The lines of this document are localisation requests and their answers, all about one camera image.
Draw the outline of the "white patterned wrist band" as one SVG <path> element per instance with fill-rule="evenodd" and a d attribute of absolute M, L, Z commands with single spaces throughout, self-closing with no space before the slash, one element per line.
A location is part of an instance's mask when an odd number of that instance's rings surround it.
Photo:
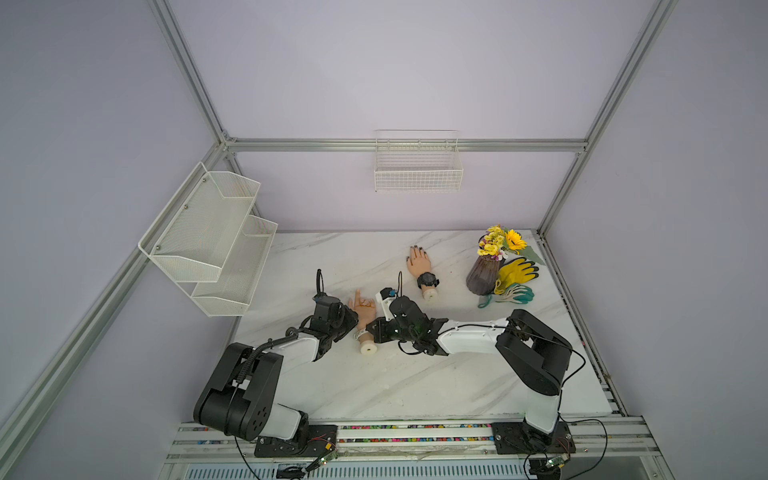
<path fill-rule="evenodd" d="M 358 330 L 356 333 L 356 339 L 360 342 L 373 341 L 373 335 L 367 330 Z"/>

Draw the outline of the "mannequin hand with white band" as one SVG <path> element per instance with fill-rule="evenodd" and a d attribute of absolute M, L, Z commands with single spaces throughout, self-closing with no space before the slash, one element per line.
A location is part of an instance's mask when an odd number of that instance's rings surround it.
<path fill-rule="evenodd" d="M 349 307 L 356 313 L 358 318 L 354 338 L 359 343 L 360 353 L 363 355 L 375 354 L 377 351 L 375 342 L 360 342 L 356 339 L 356 333 L 358 330 L 365 330 L 366 325 L 376 319 L 376 301 L 362 296 L 361 291 L 357 290 L 354 298 L 349 301 Z"/>

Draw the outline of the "black wrist watch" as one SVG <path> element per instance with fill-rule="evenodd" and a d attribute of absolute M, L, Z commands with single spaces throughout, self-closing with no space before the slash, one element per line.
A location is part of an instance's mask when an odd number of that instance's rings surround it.
<path fill-rule="evenodd" d="M 417 286 L 420 289 L 423 289 L 425 287 L 436 288 L 439 285 L 439 283 L 440 281 L 436 277 L 436 275 L 429 271 L 424 272 L 417 277 Z"/>

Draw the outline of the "mannequin hand with dark nails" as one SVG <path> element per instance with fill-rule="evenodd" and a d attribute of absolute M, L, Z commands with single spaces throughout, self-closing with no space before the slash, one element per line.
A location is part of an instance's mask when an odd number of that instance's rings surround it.
<path fill-rule="evenodd" d="M 427 252 L 418 245 L 413 245 L 410 247 L 410 251 L 406 259 L 406 267 L 409 273 L 416 280 L 416 284 L 417 284 L 417 277 L 422 273 L 427 271 L 433 273 L 431 259 L 429 258 Z M 428 301 L 435 300 L 438 297 L 437 288 L 438 286 L 436 288 L 425 287 L 423 289 L 420 289 L 418 287 L 418 289 L 422 294 L 422 297 Z"/>

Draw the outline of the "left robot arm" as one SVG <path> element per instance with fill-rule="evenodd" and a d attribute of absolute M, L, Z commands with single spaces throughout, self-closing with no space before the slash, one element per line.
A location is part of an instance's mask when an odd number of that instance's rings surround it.
<path fill-rule="evenodd" d="M 275 401 L 281 375 L 321 359 L 334 343 L 376 318 L 375 301 L 359 294 L 345 304 L 319 293 L 314 302 L 314 312 L 284 336 L 259 346 L 228 345 L 195 404 L 194 421 L 237 440 L 263 437 L 305 445 L 308 415 Z"/>

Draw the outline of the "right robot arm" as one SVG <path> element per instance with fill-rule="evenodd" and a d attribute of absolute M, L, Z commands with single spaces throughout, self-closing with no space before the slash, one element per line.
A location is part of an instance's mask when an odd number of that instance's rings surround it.
<path fill-rule="evenodd" d="M 522 424 L 539 437 L 550 437 L 559 423 L 566 372 L 574 353 L 571 343 L 524 309 L 505 318 L 459 322 L 431 318 L 405 296 L 394 298 L 386 314 L 365 327 L 377 344 L 409 343 L 417 354 L 450 356 L 495 354 L 528 388 Z"/>

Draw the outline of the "purple glass vase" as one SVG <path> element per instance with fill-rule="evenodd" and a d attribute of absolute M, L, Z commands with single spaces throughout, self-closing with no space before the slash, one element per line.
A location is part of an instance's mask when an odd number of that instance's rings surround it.
<path fill-rule="evenodd" d="M 478 256 L 466 277 L 468 290 L 478 296 L 492 294 L 498 279 L 501 261 L 493 256 Z"/>

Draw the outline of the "teal white work glove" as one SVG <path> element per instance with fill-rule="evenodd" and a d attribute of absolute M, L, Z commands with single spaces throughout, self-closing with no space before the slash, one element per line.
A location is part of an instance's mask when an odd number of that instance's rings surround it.
<path fill-rule="evenodd" d="M 493 303 L 511 303 L 515 305 L 527 305 L 533 301 L 534 291 L 527 285 L 512 284 L 502 293 L 490 293 L 480 296 L 478 307 L 487 308 Z"/>

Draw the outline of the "artificial flower bouquet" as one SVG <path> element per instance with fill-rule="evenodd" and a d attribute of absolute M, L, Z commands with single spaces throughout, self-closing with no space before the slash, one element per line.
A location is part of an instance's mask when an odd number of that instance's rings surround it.
<path fill-rule="evenodd" d="M 506 229 L 501 225 L 489 227 L 479 238 L 477 255 L 497 261 L 511 261 L 523 258 L 534 264 L 544 265 L 543 259 L 533 247 L 514 229 Z"/>

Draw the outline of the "white mesh two-tier shelf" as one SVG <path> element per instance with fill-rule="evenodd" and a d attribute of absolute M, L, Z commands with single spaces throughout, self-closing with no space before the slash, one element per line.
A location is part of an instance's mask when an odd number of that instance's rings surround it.
<path fill-rule="evenodd" d="M 256 214 L 260 183 L 196 165 L 138 242 L 209 317 L 250 308 L 278 224 Z"/>

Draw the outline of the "aluminium frame profiles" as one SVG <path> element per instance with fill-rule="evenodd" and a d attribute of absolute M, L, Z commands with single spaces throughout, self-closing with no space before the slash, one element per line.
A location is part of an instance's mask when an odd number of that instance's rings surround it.
<path fill-rule="evenodd" d="M 195 186 L 209 167 L 226 161 L 232 169 L 238 169 L 235 158 L 238 152 L 406 152 L 416 158 L 429 151 L 454 152 L 573 152 L 574 163 L 569 168 L 551 206 L 547 209 L 537 231 L 545 236 L 566 198 L 581 174 L 588 159 L 603 136 L 616 109 L 630 88 L 637 71 L 646 59 L 660 32 L 663 30 L 676 4 L 673 1 L 657 1 L 634 41 L 629 54 L 613 82 L 593 125 L 584 139 L 417 139 L 398 135 L 384 141 L 377 139 L 270 139 L 229 138 L 215 113 L 210 96 L 203 85 L 188 44 L 181 32 L 172 6 L 167 1 L 151 1 L 150 11 L 157 21 L 160 32 L 169 46 L 181 74 L 193 94 L 203 119 L 210 128 L 214 141 L 200 166 L 182 183 L 170 202 L 163 208 L 150 226 L 150 238 L 158 236 L 161 228 L 170 224 L 170 216 L 179 206 L 187 191 Z M 72 334 L 42 371 L 1 428 L 1 474 L 8 476 L 28 450 L 30 444 L 50 417 L 68 388 L 73 376 L 87 362 L 103 336 L 111 327 L 118 310 L 127 299 L 147 264 L 151 261 L 143 247 L 137 246 L 120 267 L 113 279 L 97 297 Z"/>

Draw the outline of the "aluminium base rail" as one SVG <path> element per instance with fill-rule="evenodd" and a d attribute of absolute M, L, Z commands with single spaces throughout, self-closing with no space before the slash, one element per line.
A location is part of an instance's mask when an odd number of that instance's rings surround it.
<path fill-rule="evenodd" d="M 640 417 L 570 418 L 544 452 L 515 453 L 488 420 L 337 422 L 294 456 L 199 424 L 178 432 L 162 479 L 670 479 Z"/>

